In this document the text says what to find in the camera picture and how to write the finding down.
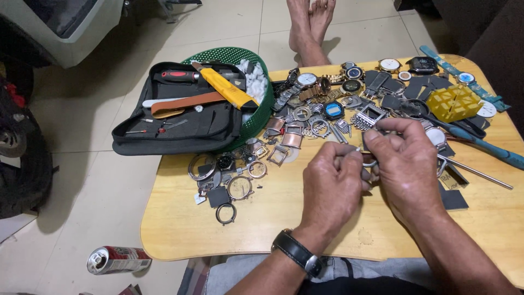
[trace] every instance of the bare foot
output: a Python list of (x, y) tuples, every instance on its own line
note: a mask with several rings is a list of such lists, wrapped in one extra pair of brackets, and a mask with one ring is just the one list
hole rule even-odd
[(315, 41), (322, 46), (328, 26), (333, 20), (336, 0), (315, 0), (311, 4), (309, 22)]
[(289, 48), (298, 52), (297, 38), (301, 34), (311, 34), (309, 24), (309, 0), (287, 0), (291, 15), (291, 31), (289, 32)]

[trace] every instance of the screwdriver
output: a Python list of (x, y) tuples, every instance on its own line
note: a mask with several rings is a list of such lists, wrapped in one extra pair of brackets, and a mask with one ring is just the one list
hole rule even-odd
[(492, 145), (490, 143), (487, 143), (487, 142), (483, 141), (482, 139), (477, 138), (477, 137), (469, 134), (467, 131), (465, 131), (462, 128), (459, 128), (459, 127), (453, 126), (451, 124), (447, 124), (447, 123), (444, 123), (442, 121), (433, 119), (432, 117), (430, 117), (430, 116), (420, 112), (420, 110), (416, 106), (412, 105), (411, 103), (403, 103), (401, 108), (402, 108), (402, 110), (405, 113), (408, 113), (410, 115), (421, 116), (422, 118), (424, 118), (424, 119), (426, 119), (426, 120), (436, 124), (437, 126), (441, 127), (447, 133), (450, 133), (450, 134), (452, 134), (452, 135), (454, 135), (454, 136), (456, 136), (458, 138), (465, 139), (465, 140), (467, 140), (467, 141), (469, 141), (471, 143), (474, 143), (474, 144), (484, 148), (488, 152), (490, 152), (490, 154), (492, 154), (497, 159), (499, 159), (499, 160), (501, 160), (501, 161), (503, 161), (505, 163), (508, 163), (509, 165), (511, 165), (511, 166), (513, 166), (515, 168), (524, 170), (524, 157), (523, 156), (521, 156), (519, 154), (516, 154), (514, 152), (510, 152), (510, 151), (501, 149), (501, 148), (499, 148), (497, 146), (494, 146), (494, 145)]
[[(238, 73), (220, 73), (220, 76), (227, 80), (236, 79), (239, 77)], [(170, 82), (196, 82), (200, 74), (198, 72), (188, 71), (165, 71), (162, 73), (162, 78)]]
[(198, 62), (193, 62), (193, 67), (215, 90), (220, 93), (235, 108), (243, 112), (255, 112), (258, 102), (247, 93), (235, 87), (227, 79), (211, 68), (204, 68)]

